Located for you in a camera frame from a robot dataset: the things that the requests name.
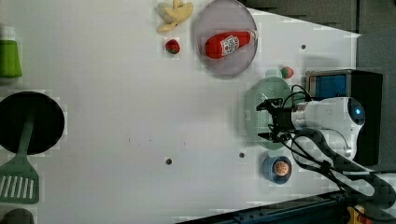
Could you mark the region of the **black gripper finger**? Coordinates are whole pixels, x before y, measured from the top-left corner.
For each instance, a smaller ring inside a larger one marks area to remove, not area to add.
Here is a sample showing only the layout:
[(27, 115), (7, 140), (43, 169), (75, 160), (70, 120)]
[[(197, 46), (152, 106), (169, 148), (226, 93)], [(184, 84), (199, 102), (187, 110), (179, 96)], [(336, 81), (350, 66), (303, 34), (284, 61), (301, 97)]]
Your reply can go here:
[(268, 141), (274, 141), (276, 139), (273, 133), (259, 133), (259, 137)]
[(262, 103), (256, 106), (257, 111), (276, 111), (279, 109), (283, 104), (282, 98), (275, 98), (275, 99), (266, 99)]

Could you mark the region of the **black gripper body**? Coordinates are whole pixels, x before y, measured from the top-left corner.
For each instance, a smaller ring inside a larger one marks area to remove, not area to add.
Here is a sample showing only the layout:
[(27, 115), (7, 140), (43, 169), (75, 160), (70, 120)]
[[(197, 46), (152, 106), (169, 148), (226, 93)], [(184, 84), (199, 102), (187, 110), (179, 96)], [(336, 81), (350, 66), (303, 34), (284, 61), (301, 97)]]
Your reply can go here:
[(287, 133), (294, 129), (290, 107), (274, 106), (272, 111), (273, 132), (275, 134)]

